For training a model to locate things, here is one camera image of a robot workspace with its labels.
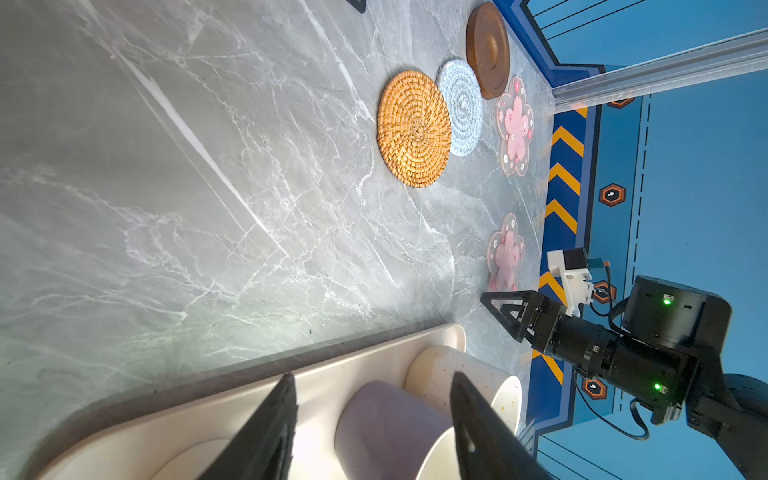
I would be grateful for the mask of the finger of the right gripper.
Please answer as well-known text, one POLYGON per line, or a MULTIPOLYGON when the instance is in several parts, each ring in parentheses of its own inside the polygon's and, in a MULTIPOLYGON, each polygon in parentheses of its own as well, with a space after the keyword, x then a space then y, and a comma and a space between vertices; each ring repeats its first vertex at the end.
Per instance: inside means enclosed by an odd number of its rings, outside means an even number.
POLYGON ((543 295, 536 291, 484 292, 480 301, 517 342, 534 343, 543 295))

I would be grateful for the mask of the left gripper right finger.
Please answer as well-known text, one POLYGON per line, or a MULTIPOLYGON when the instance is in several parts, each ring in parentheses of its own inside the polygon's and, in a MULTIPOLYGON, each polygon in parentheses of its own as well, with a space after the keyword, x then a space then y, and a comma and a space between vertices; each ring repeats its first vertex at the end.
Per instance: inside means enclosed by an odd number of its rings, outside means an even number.
POLYGON ((450 389, 460 477, 463 479, 549 479, 479 390, 462 372, 450 389))

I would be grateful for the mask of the pink flower coaster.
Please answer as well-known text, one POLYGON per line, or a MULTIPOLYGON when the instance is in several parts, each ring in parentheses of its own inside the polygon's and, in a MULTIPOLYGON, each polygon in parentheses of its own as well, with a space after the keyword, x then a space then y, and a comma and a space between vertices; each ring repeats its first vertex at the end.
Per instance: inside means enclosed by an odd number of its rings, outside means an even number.
POLYGON ((490 237, 486 262, 489 270, 488 290, 492 292, 516 291, 519 269, 525 257, 525 241, 519 233, 519 222, 508 212, 490 237))
POLYGON ((496 121, 501 136, 500 166, 506 176, 524 176, 530 163, 530 143, 534 135, 534 113, 526 99, 526 86, 513 76, 499 97, 496 121))

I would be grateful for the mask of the blue woven round coaster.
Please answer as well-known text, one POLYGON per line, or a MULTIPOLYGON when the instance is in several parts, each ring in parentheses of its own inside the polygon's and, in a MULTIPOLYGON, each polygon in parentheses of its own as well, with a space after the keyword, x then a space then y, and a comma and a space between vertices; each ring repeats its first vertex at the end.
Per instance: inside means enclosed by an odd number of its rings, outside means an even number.
POLYGON ((450 114, 451 154, 465 157, 475 149, 483 127, 484 100, 477 77, 466 61, 452 59, 440 68, 437 86, 450 114))

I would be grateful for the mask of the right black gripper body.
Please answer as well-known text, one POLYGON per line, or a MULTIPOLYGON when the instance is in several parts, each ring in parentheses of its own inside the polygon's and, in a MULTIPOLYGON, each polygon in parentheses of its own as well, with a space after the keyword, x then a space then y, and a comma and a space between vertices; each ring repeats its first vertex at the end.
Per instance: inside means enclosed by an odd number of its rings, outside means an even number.
POLYGON ((534 350, 633 395, 652 412, 654 425, 680 418, 693 371, 687 356, 568 316, 547 296, 529 299, 527 322, 534 350))

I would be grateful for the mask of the woven rattan round coaster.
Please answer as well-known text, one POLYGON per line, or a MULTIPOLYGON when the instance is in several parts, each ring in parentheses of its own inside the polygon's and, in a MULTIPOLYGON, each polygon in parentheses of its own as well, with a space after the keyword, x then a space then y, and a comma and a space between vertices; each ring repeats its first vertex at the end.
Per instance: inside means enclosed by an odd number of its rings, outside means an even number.
POLYGON ((450 157, 452 125, 447 103, 426 74, 394 76, 378 108, 377 143, 390 172, 413 188, 426 188, 443 174, 450 157))

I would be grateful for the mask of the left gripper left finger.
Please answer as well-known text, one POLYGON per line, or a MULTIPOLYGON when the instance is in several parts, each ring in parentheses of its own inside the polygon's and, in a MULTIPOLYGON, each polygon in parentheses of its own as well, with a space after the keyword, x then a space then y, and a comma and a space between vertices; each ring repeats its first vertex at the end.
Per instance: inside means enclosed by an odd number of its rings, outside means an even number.
POLYGON ((287 373, 198 479, 287 479, 297 418, 295 379, 287 373))

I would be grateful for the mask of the beige rectangular serving tray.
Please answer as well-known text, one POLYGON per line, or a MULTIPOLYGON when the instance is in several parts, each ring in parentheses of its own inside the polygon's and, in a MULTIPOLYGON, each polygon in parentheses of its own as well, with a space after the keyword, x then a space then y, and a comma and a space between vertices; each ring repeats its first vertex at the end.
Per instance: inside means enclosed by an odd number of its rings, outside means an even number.
MULTIPOLYGON (((415 357, 433 345, 465 350, 456 323, 413 333, 294 371, 298 422, 292 479, 342 479, 335 452, 339 417, 352 395, 372 381, 401 387, 415 357)), ((278 376, 172 407, 107 428, 53 460, 42 479, 151 479, 171 463, 195 478, 226 446, 279 381, 278 376)))

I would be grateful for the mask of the brown wooden round coaster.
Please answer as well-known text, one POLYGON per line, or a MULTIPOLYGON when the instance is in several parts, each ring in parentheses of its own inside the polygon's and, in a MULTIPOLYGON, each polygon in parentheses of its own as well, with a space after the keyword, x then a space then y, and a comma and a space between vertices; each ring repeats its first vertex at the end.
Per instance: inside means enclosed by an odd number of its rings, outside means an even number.
POLYGON ((482 97, 490 100, 501 96, 509 78, 510 45, 504 19, 493 2, 485 2, 471 12, 466 56, 482 97))

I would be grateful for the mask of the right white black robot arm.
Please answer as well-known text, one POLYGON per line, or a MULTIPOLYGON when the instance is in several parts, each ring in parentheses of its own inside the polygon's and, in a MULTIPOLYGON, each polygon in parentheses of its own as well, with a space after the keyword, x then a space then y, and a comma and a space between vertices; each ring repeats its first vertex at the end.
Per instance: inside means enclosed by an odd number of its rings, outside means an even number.
POLYGON ((724 373, 732 308, 722 297, 639 276, 609 313, 621 324, 608 326, 570 316, 536 291, 486 292, 481 302, 515 341, 629 393, 654 425, 684 414, 745 478, 766 478, 767 385, 724 373))

